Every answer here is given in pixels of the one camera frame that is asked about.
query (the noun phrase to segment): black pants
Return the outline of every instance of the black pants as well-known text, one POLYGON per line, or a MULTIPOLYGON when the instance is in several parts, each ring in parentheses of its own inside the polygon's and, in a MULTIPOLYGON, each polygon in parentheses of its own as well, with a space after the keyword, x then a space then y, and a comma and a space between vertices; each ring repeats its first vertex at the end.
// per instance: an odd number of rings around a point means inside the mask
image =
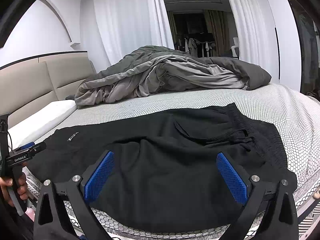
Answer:
POLYGON ((220 152, 265 181, 278 182, 287 169, 276 127, 247 118, 235 104, 63 128, 45 142, 28 168, 53 182, 82 174, 113 151, 115 167, 91 206, 151 232, 208 229, 237 218, 241 205, 216 168, 220 152))

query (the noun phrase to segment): white honeycomb mattress cover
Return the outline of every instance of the white honeycomb mattress cover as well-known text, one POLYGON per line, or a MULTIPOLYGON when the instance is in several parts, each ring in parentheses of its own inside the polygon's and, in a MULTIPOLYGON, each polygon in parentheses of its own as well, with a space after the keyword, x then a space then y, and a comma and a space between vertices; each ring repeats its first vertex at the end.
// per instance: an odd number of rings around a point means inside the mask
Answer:
MULTIPOLYGON (((54 129, 39 138, 43 141, 56 129, 75 125, 88 125, 136 117, 174 108, 203 108, 225 106, 235 102, 240 112, 251 119, 273 123, 281 136, 287 158, 288 169, 295 172, 298 188, 294 199, 298 201, 320 177, 320 103, 280 84, 268 84, 247 91, 240 89, 196 89, 184 92, 166 92, 146 98, 125 99, 113 104, 83 107, 73 112, 54 129)), ((41 183, 25 168, 32 191, 40 191, 41 183)), ((68 213, 73 212, 66 203, 68 213)), ((151 237, 161 239, 193 238, 210 235, 219 237, 226 227, 182 233, 150 233, 121 225, 105 212, 94 210, 101 224, 109 232, 124 233, 133 238, 151 237)), ((258 216, 252 227, 260 223, 258 216)))

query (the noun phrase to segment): blue gripper pad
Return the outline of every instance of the blue gripper pad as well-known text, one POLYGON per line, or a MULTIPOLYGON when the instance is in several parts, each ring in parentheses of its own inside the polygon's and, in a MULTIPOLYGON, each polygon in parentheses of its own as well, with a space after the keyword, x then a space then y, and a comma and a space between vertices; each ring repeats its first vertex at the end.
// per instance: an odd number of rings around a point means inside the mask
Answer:
POLYGON ((112 171, 114 162, 113 152, 108 152, 84 186, 84 200, 86 203, 91 203, 98 198, 103 185, 112 171))
POLYGON ((34 143, 34 142, 30 142, 30 143, 28 143, 28 144, 25 144, 25 145, 23 145, 23 146, 15 149, 14 151, 15 151, 15 152, 17 152, 17 151, 22 151, 22 150, 25 150, 25 149, 28 149, 28 148, 32 147, 33 145, 35 145, 35 143, 34 143))
POLYGON ((248 200, 247 187, 223 153, 217 155, 217 168, 220 171, 234 199, 245 205, 248 200))

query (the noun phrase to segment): beige headboard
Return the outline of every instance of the beige headboard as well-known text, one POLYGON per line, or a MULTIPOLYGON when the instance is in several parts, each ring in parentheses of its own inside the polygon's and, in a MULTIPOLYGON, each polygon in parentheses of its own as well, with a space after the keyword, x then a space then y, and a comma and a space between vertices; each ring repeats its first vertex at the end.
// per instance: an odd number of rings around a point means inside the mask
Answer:
POLYGON ((87 52, 47 54, 0 68, 0 114, 9 128, 47 104, 75 94, 95 70, 87 52))

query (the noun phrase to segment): black cable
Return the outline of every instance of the black cable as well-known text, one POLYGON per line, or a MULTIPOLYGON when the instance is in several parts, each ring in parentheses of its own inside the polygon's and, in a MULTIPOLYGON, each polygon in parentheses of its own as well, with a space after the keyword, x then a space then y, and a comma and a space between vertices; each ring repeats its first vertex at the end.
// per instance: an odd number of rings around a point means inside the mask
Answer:
POLYGON ((12 149, 12 139, 11 139, 11 135, 10 135, 10 133, 9 133, 9 132, 8 132, 8 134, 9 134, 10 141, 11 141, 11 150, 13 150, 13 149, 12 149))

